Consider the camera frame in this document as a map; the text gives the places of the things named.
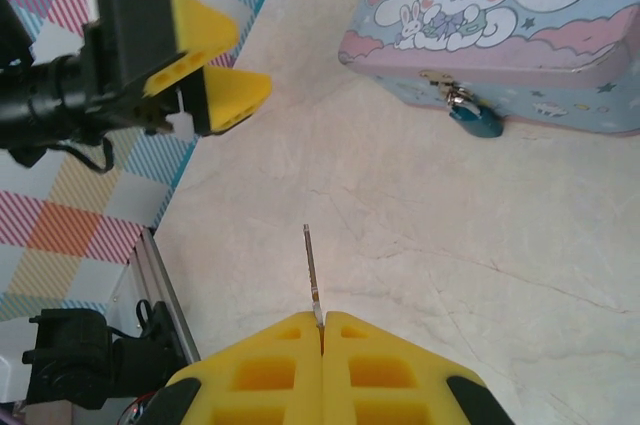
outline wire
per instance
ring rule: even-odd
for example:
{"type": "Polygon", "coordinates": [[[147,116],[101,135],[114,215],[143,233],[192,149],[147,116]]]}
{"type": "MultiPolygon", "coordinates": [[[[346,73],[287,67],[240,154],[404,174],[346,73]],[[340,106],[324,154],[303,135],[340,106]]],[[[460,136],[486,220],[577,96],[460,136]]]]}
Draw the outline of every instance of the wire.
{"type": "Polygon", "coordinates": [[[91,160],[89,157],[87,157],[84,153],[82,153],[80,150],[78,150],[75,147],[72,147],[71,145],[58,143],[55,145],[49,145],[47,148],[49,148],[50,150],[67,152],[73,155],[84,166],[86,166],[87,168],[89,168],[90,170],[96,173],[99,173],[100,175],[104,175],[105,173],[109,172],[113,168],[113,163],[114,163],[113,144],[111,143],[111,140],[109,140],[107,137],[104,137],[102,139],[102,151],[104,152],[104,167],[101,167],[100,165],[95,163],[93,160],[91,160]]]}
{"type": "Polygon", "coordinates": [[[138,319],[138,323],[140,324],[140,328],[142,329],[142,333],[139,337],[134,337],[132,335],[124,333],[114,327],[107,328],[109,329],[109,331],[111,331],[111,333],[117,335],[118,337],[130,338],[132,340],[144,340],[145,338],[149,337],[149,335],[151,335],[156,328],[155,326],[149,326],[149,322],[151,321],[152,316],[153,308],[151,307],[151,303],[149,303],[149,300],[143,298],[142,300],[138,300],[138,303],[136,304],[136,318],[138,319]]]}
{"type": "Polygon", "coordinates": [[[116,422],[116,425],[126,425],[126,424],[121,424],[120,422],[122,421],[122,418],[125,416],[125,414],[127,413],[128,410],[131,409],[131,407],[133,407],[134,405],[140,405],[142,402],[144,402],[145,400],[151,399],[153,398],[153,396],[156,394],[157,392],[149,392],[149,393],[145,393],[144,395],[142,395],[141,397],[136,398],[133,402],[131,402],[129,405],[127,405],[125,407],[125,409],[122,411],[122,413],[120,414],[120,418],[118,418],[118,421],[116,422]]]}

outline pastel plaid pattern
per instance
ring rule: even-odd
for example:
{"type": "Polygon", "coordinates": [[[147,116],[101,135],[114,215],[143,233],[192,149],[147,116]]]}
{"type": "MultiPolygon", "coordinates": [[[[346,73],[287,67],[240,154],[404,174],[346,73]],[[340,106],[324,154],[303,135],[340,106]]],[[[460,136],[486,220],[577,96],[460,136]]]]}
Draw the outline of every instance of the pastel plaid pattern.
{"type": "MultiPolygon", "coordinates": [[[[34,39],[36,59],[77,51],[86,0],[9,1],[34,39]]],[[[264,0],[201,1],[240,28],[240,45],[214,60],[232,67],[264,0]]],[[[25,173],[0,152],[0,321],[42,308],[104,312],[142,228],[159,224],[196,140],[139,130],[110,138],[115,167],[101,177],[62,155],[25,173]]],[[[84,151],[100,160],[97,150],[84,151]]]]}

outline robotic arm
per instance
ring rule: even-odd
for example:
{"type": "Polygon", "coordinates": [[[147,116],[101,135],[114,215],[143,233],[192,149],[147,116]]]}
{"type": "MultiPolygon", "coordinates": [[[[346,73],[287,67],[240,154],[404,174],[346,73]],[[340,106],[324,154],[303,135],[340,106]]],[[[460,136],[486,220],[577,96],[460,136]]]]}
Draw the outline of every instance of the robotic arm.
{"type": "Polygon", "coordinates": [[[106,173],[110,131],[171,133],[168,117],[184,110],[195,133],[223,133],[270,93],[265,75],[208,65],[238,33],[196,0],[89,0],[89,8],[79,53],[34,65],[29,35],[0,0],[0,148],[25,167],[62,150],[106,173]],[[77,144],[102,146],[104,165],[77,144]]]}

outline blue padlock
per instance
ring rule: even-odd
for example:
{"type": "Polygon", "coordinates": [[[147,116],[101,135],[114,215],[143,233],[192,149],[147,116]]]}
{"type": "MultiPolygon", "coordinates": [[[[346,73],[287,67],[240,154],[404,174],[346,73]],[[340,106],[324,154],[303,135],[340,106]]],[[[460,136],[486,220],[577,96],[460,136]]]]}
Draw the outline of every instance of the blue padlock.
{"type": "Polygon", "coordinates": [[[466,90],[452,89],[447,94],[449,116],[474,137],[496,138],[504,125],[493,110],[473,103],[473,95],[466,90]]]}

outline black cable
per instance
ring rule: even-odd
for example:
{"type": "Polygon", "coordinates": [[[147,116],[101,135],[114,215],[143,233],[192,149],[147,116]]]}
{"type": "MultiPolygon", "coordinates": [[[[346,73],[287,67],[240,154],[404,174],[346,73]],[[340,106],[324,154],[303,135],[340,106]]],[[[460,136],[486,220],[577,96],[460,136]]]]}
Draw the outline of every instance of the black cable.
{"type": "Polygon", "coordinates": [[[49,145],[47,148],[50,150],[57,150],[61,152],[67,152],[73,155],[77,160],[79,160],[84,166],[89,168],[90,170],[99,173],[100,175],[104,175],[109,172],[113,168],[114,159],[113,159],[113,144],[111,140],[107,137],[102,139],[102,152],[104,153],[104,167],[101,167],[94,161],[92,161],[89,157],[87,157],[84,153],[78,150],[71,145],[65,145],[58,143],[56,145],[49,145]]]}
{"type": "Polygon", "coordinates": [[[149,300],[142,299],[138,300],[136,304],[136,317],[138,319],[138,323],[140,324],[140,328],[142,328],[142,333],[139,337],[133,337],[127,333],[124,333],[117,328],[107,327],[111,333],[121,338],[130,338],[133,340],[144,340],[154,331],[155,327],[148,327],[149,322],[151,321],[151,317],[153,316],[153,308],[151,307],[151,303],[149,300]]]}
{"type": "Polygon", "coordinates": [[[138,303],[136,304],[136,317],[138,318],[138,323],[140,324],[143,330],[147,328],[147,323],[149,323],[149,319],[151,318],[151,315],[153,315],[153,309],[151,308],[151,304],[149,303],[149,300],[145,300],[145,299],[139,300],[138,303]],[[147,315],[146,318],[142,315],[143,308],[147,315]]]}

